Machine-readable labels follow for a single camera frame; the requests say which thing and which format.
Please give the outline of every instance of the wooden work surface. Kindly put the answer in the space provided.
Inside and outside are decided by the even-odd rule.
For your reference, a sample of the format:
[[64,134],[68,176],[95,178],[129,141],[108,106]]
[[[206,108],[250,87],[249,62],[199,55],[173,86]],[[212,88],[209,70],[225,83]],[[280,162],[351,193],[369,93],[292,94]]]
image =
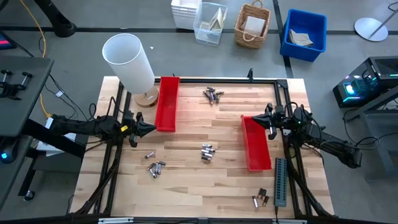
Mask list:
[[[117,77],[104,78],[97,115],[106,113],[110,97],[117,95],[118,83]],[[288,79],[288,84],[291,100],[310,110],[304,81]],[[210,106],[203,96],[207,86],[225,92],[219,105]],[[274,218],[274,170],[247,170],[240,118],[242,114],[263,113],[269,102],[276,105],[273,85],[180,83],[178,95],[175,133],[153,131],[138,140],[137,148],[132,148],[125,139],[112,216]],[[154,123],[156,108],[138,108],[131,100],[130,110],[141,111],[147,123]],[[212,144],[216,149],[209,164],[201,161],[202,144]],[[274,168],[275,157],[284,157],[281,134],[268,141],[268,146]],[[85,154],[71,212],[78,210],[97,187],[105,148],[104,144]],[[111,161],[115,150],[113,147]],[[151,151],[155,156],[144,159]],[[309,150],[302,150],[302,158],[309,189],[323,207],[333,213],[321,158]],[[167,165],[162,175],[153,179],[146,167],[156,160]],[[255,210],[251,196],[257,195],[261,187],[267,189],[270,199],[266,207]],[[301,190],[297,193],[304,211]],[[287,195],[287,206],[279,208],[279,218],[294,217],[289,188]]]

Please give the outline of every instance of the blue plastic box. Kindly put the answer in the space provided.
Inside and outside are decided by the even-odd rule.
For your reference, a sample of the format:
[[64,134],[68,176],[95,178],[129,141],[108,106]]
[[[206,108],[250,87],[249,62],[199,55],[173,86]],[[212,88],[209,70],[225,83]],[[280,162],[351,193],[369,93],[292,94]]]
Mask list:
[[[283,41],[280,54],[313,62],[318,55],[326,50],[327,18],[321,14],[290,9],[284,26]],[[313,42],[312,47],[303,47],[288,41],[289,29],[296,33],[306,33]]]

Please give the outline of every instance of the clear plastic container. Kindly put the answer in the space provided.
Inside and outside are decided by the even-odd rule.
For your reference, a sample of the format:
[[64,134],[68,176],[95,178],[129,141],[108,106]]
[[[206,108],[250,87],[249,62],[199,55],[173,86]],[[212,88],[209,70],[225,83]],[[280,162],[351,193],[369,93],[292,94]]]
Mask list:
[[[221,9],[223,14],[223,24],[220,30],[209,30],[211,19],[215,16],[218,9]],[[222,4],[202,2],[199,5],[195,22],[193,22],[193,30],[195,31],[195,38],[199,44],[210,46],[217,46],[221,39],[221,33],[225,24],[225,18],[228,7]]]

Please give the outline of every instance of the white paper tube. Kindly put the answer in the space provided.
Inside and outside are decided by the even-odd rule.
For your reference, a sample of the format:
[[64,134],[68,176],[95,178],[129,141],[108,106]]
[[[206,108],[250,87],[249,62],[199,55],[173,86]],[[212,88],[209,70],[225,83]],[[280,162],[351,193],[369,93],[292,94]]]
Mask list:
[[141,41],[135,35],[111,37],[104,44],[102,55],[130,93],[145,93],[154,86],[155,75]]

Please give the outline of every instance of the paper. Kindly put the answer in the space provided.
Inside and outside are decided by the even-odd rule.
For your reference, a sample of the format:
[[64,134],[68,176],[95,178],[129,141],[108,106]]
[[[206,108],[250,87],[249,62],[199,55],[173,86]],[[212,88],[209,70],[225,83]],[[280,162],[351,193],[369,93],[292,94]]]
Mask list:
[[209,25],[209,30],[220,30],[223,28],[225,18],[223,17],[223,12],[221,8],[218,8],[216,14],[211,18]]
[[289,40],[291,43],[299,46],[312,47],[313,45],[308,34],[298,34],[292,29],[289,30]]
[[243,23],[242,30],[251,35],[261,36],[266,21],[255,17],[248,16],[248,19]]
[[60,91],[58,91],[58,93],[57,94],[55,94],[55,96],[57,96],[57,97],[61,97],[63,95],[63,92],[60,90]]

